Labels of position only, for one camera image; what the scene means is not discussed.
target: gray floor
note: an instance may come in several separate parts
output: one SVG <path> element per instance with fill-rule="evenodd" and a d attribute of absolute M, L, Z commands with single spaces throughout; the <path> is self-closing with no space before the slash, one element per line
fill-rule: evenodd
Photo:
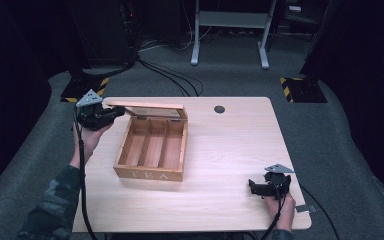
<path fill-rule="evenodd" d="M 300 77 L 298 73 L 309 42 L 302 37 L 277 36 L 268 53 L 270 69 L 262 70 L 257 41 L 242 37 L 203 43 L 198 66 L 190 65 L 192 46 L 182 51 L 153 48 L 141 51 L 140 56 L 198 79 L 204 85 L 202 96 L 270 98 L 300 183 L 323 204 L 341 239 L 384 239 L 384 189 L 354 145 L 335 94 L 322 82 L 327 104 L 288 103 L 283 94 L 279 78 Z M 67 73 L 49 80 L 53 92 L 47 109 L 0 177 L 0 239 L 14 236 L 50 179 L 71 157 L 69 130 L 74 105 L 59 102 L 69 80 Z M 104 97 L 109 96 L 182 94 L 169 80 L 137 63 L 132 69 L 110 78 L 104 93 Z M 317 207 L 313 199 L 304 196 L 307 203 Z M 296 239 L 335 239 L 322 211 L 311 216 L 312 226 L 294 231 Z M 218 235 L 213 235 L 189 234 L 182 238 L 217 239 Z M 121 237 L 145 239 L 149 236 L 124 234 Z M 164 239 L 166 236 L 151 237 Z M 73 239 L 89 238 L 86 234 L 74 233 Z"/>

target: open wooden box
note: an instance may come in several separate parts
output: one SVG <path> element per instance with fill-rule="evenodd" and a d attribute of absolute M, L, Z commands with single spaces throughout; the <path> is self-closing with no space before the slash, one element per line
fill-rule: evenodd
<path fill-rule="evenodd" d="M 131 115 L 114 170 L 120 178 L 183 181 L 188 119 L 183 105 L 121 102 Z"/>

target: sleeve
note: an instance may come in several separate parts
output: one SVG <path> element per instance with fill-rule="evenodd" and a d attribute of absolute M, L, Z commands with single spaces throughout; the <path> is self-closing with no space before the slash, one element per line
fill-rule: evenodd
<path fill-rule="evenodd" d="M 272 240 L 294 240 L 294 236 L 289 231 L 275 229 L 272 232 Z"/>
<path fill-rule="evenodd" d="M 69 239 L 80 193 L 80 170 L 67 165 L 50 182 L 15 239 Z"/>

